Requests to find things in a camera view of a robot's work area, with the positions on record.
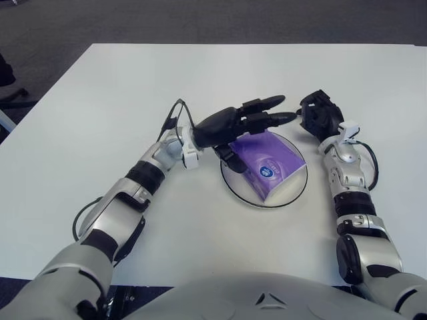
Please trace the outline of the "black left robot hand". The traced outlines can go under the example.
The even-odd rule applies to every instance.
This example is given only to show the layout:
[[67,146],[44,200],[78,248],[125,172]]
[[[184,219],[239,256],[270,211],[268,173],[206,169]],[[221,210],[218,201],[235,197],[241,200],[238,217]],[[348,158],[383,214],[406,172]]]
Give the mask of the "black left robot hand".
[[276,95],[245,102],[240,108],[222,109],[194,127],[193,140],[199,148],[213,148],[222,163],[232,171],[244,173],[248,167],[230,143],[246,133],[260,134],[270,127],[279,127],[296,119],[295,112],[268,113],[268,110],[284,102],[285,98]]

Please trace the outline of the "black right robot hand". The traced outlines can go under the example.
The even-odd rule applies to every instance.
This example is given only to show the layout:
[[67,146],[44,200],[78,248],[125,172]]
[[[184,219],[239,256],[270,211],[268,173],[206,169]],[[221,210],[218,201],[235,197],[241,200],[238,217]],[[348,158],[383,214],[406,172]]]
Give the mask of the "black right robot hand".
[[300,101],[300,125],[319,142],[338,135],[338,125],[344,122],[340,108],[323,91],[317,90]]

